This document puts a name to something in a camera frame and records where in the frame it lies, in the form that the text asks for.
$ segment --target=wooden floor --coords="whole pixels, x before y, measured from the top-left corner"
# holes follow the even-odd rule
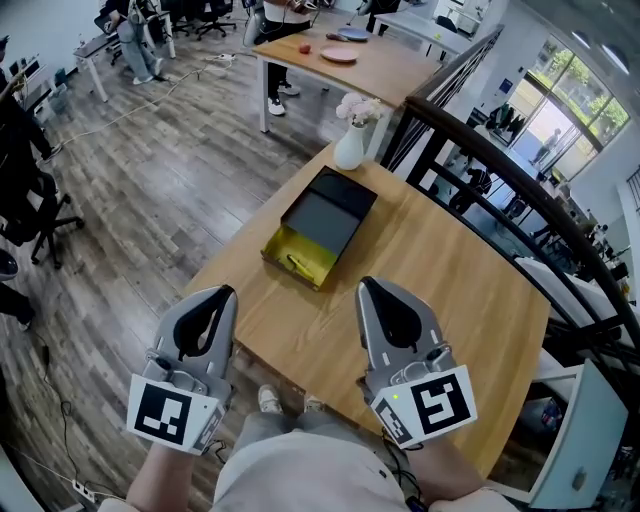
[[[211,33],[201,42],[178,36],[177,59],[166,63],[173,80],[204,67],[211,55],[238,52],[237,61],[226,72],[189,76],[157,105],[67,143],[52,164],[41,166],[86,220],[84,230],[57,237],[61,270],[48,258],[32,266],[32,244],[16,248],[0,240],[21,268],[10,284],[37,310],[28,333],[13,318],[0,317],[0,363],[11,409],[2,439],[65,477],[107,485],[120,496],[148,448],[126,432],[125,419],[130,375],[142,370],[159,317],[260,205],[346,128],[334,114],[342,93],[290,76],[303,94],[285,98],[286,117],[262,134],[255,59],[242,47],[243,29],[240,23],[226,39]],[[111,68],[105,56],[97,66],[109,102],[89,94],[88,74],[72,75],[65,113],[47,123],[52,142],[95,130],[171,87],[132,86],[122,59]],[[51,351],[48,380],[72,405],[68,445],[78,475],[65,454],[60,404],[43,381],[44,344]],[[218,431],[230,445],[246,414],[257,408],[258,385],[276,381],[246,357],[236,359],[231,379],[238,395]],[[299,410],[301,397],[283,392],[286,404]],[[51,510],[81,499],[66,481],[22,456],[18,461]],[[209,510],[220,467],[213,454],[198,460],[193,510]]]

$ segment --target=cable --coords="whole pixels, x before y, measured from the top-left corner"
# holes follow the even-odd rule
[[[70,139],[62,142],[61,145],[62,146],[66,146],[67,144],[69,144],[70,142],[73,142],[76,139],[79,139],[81,137],[85,137],[87,135],[93,135],[95,133],[101,132],[102,130],[105,130],[106,128],[109,128],[110,126],[116,124],[118,121],[121,121],[122,119],[125,119],[125,118],[129,117],[130,115],[135,114],[136,112],[139,112],[140,110],[144,110],[145,108],[149,108],[149,107],[151,107],[153,105],[156,105],[157,103],[161,102],[162,100],[168,98],[173,93],[173,91],[176,90],[176,88],[180,85],[180,83],[183,80],[185,80],[187,77],[189,77],[189,76],[191,76],[193,74],[197,74],[198,75],[198,79],[200,79],[200,74],[205,72],[205,71],[226,71],[227,69],[229,69],[233,65],[232,61],[227,61],[227,62],[228,62],[228,66],[224,67],[224,68],[210,67],[210,65],[206,65],[205,67],[203,67],[201,69],[194,69],[193,71],[189,71],[186,75],[184,75],[183,77],[179,78],[178,81],[173,84],[173,87],[171,87],[171,89],[169,89],[169,92],[167,92],[165,95],[161,96],[160,98],[158,98],[156,100],[153,100],[153,101],[150,101],[150,102],[146,103],[145,105],[141,105],[139,107],[136,107],[132,111],[127,112],[126,114],[122,114],[121,116],[116,117],[113,121],[105,124],[104,126],[101,126],[100,128],[74,135]]]

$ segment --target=plate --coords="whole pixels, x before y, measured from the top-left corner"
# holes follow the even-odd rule
[[[360,54],[356,50],[344,46],[325,46],[320,55],[333,62],[355,62]]]
[[[338,34],[346,37],[350,41],[365,42],[369,40],[369,32],[359,28],[343,27],[338,30]]]

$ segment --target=hand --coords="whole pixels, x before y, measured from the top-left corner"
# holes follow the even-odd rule
[[[13,93],[16,91],[19,91],[20,89],[22,89],[26,83],[27,80],[24,77],[24,73],[26,70],[22,69],[20,70],[10,81],[8,84],[9,90]]]

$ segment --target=wooden table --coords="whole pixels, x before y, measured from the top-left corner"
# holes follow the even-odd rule
[[[453,434],[487,475],[513,428],[549,317],[549,303],[453,216],[373,162],[345,174],[378,193],[373,208],[320,292],[262,261],[280,217],[324,165],[333,146],[304,166],[191,281],[186,293],[221,283],[239,297],[236,339],[296,386],[374,432],[380,424],[355,380],[360,345],[356,285],[389,279],[435,311],[458,363],[469,367],[479,419]]]
[[[268,63],[272,62],[296,69],[301,73],[346,92],[358,92],[369,98],[379,98],[384,115],[376,124],[367,149],[367,157],[375,158],[393,112],[405,98],[431,78],[439,64],[430,62],[395,41],[371,36],[366,43],[330,41],[327,32],[337,32],[342,25],[327,30],[326,27],[310,28],[277,41],[256,46],[258,55],[258,96],[260,101],[260,130],[269,131],[267,107]],[[300,43],[311,44],[311,53],[298,51]],[[320,55],[324,46],[347,46],[360,55],[355,63],[340,64],[326,60]]]

